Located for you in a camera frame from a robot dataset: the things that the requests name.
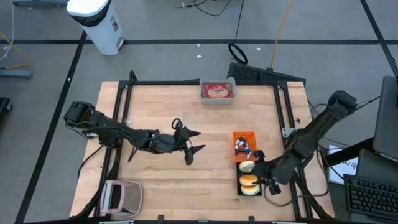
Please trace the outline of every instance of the keyboard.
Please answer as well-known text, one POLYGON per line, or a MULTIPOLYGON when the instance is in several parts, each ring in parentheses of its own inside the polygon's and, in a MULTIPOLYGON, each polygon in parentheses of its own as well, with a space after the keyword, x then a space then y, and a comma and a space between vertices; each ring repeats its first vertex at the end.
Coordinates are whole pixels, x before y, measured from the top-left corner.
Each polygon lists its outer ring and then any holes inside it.
POLYGON ((398 220, 398 183, 344 175, 347 210, 398 220))

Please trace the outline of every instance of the floor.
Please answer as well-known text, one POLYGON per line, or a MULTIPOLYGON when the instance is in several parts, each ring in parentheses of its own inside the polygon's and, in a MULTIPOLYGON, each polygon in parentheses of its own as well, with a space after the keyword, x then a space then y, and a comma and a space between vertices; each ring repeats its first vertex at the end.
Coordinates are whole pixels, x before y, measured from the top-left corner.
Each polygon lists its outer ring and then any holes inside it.
MULTIPOLYGON (((83 46, 61 115, 73 100, 95 104, 101 82, 125 80, 131 69, 139 80, 226 77, 229 63, 233 62, 227 43, 235 37, 241 0, 232 0, 219 17, 208 16, 194 7, 174 9, 172 2, 113 1, 130 44, 112 57, 101 55, 93 44, 83 46)), ((275 39, 288 3, 245 1, 238 40, 248 40, 239 46, 248 56, 249 65, 269 66, 272 41, 259 43, 275 39)), ((225 4, 226 0, 217 0, 202 6, 216 13, 225 4)), ((281 39, 298 41, 281 42, 274 70, 306 78, 307 96, 313 104, 326 102, 335 90, 345 90, 358 101, 378 96, 383 76, 394 75, 394 62, 389 63, 382 46, 398 57, 397 7, 394 0, 294 1, 281 39), (380 35, 376 35, 361 2, 368 4, 382 37, 395 41, 378 42, 380 35), (317 40, 332 40, 332 44, 317 40), (349 40, 369 41, 358 44, 349 40)), ((0 2, 0 21, 0 31, 11 37, 11 8, 7 1, 0 2)), ((81 27, 63 8, 15 7, 15 23, 16 44, 30 56, 29 69, 34 77, 0 79, 0 96, 11 98, 14 104, 0 129, 2 223, 14 223, 16 219, 81 36, 81 27)), ((0 40, 0 55, 6 46, 0 40)), ((20 63, 25 63, 23 57, 11 50, 0 67, 20 63)), ((372 136, 377 106, 372 103, 346 118, 327 136, 345 144, 372 136)), ((62 116, 55 117, 54 122, 57 121, 25 222, 64 219, 70 212, 86 141, 65 128, 62 116)), ((321 143, 331 144, 324 140, 321 143)), ((346 220, 344 198, 339 197, 341 188, 331 184, 331 194, 336 216, 346 220)))

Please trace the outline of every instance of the computer monitor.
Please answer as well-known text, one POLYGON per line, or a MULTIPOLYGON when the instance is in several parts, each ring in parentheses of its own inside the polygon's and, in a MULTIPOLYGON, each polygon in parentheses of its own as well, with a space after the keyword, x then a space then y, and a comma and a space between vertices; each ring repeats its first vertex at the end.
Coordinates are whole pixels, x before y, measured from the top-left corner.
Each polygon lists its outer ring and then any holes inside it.
POLYGON ((398 82, 396 77, 383 78, 373 149, 398 161, 398 82))

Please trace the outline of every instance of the orange box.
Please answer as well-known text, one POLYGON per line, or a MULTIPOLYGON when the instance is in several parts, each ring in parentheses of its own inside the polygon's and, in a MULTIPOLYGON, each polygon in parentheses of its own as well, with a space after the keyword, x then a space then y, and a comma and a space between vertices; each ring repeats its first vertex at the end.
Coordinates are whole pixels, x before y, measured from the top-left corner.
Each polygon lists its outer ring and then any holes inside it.
POLYGON ((254 150, 257 149, 257 146, 256 146, 256 135, 254 134, 253 131, 234 131, 233 136, 234 136, 233 154, 235 162, 247 161, 246 156, 248 154, 246 152, 239 152, 238 154, 235 154, 235 142, 240 137, 248 141, 249 148, 252 150, 251 157, 248 160, 250 161, 258 160, 258 158, 254 157, 254 150))

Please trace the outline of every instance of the wooden tabletop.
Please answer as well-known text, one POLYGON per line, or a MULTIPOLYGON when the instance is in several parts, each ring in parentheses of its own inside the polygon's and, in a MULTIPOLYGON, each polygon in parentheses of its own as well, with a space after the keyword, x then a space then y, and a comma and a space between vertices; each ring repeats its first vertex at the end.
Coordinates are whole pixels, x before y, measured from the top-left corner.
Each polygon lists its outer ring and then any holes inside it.
MULTIPOLYGON (((96 109, 109 117, 113 113, 117 87, 117 82, 103 82, 99 93, 96 109)), ((288 87, 294 118, 301 121, 295 125, 303 128, 311 122, 303 83, 290 82, 288 87)), ((283 153, 273 87, 237 86, 237 93, 232 105, 203 105, 199 86, 133 86, 128 126, 173 134, 171 122, 180 118, 189 129, 202 133, 191 138, 192 144, 206 144, 195 154, 192 165, 186 166, 183 152, 153 155, 138 151, 133 160, 127 162, 131 145, 124 142, 118 180, 138 181, 144 191, 141 212, 134 219, 156 220, 163 214, 166 220, 248 220, 250 215, 258 221, 295 220, 292 205, 279 208, 264 197, 236 193, 233 131, 254 131, 257 148, 264 151, 266 160, 283 153)), ((281 91, 280 97, 285 123, 289 126, 281 91)), ((89 140, 85 158, 97 148, 98 140, 89 140)), ((103 159, 104 150, 82 169, 71 215, 80 212, 97 190, 103 159)), ((327 182, 315 156, 305 168, 305 174, 313 194, 325 192, 327 182)), ((281 194, 271 196, 267 190, 267 196, 277 203, 291 200, 289 186, 280 188, 281 194)), ((329 195, 317 200, 334 216, 329 195)), ((300 211, 304 217, 302 201, 300 211)))

